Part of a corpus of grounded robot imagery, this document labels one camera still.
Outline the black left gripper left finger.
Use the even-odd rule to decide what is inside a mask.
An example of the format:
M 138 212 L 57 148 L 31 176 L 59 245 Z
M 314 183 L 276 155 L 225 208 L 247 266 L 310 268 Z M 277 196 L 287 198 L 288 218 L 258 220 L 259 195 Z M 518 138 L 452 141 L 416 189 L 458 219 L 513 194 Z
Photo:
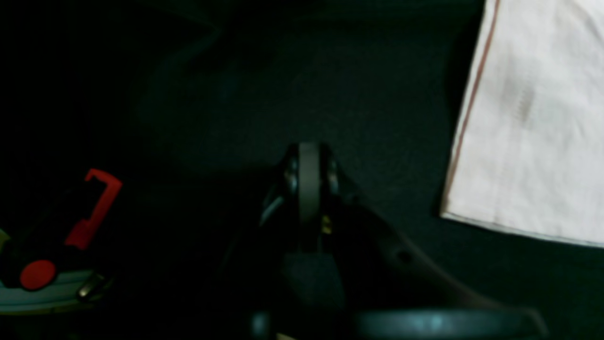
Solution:
M 274 340 L 283 258 L 296 249 L 301 144 L 287 147 L 237 205 L 222 258 L 222 338 Z

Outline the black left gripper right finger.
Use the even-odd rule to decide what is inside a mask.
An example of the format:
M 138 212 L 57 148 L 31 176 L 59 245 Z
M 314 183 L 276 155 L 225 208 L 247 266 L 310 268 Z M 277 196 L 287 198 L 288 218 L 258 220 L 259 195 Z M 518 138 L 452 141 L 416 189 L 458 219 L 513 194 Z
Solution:
M 326 144 L 311 144 L 330 247 L 346 294 L 339 340 L 544 340 L 540 313 L 472 290 L 361 196 Z

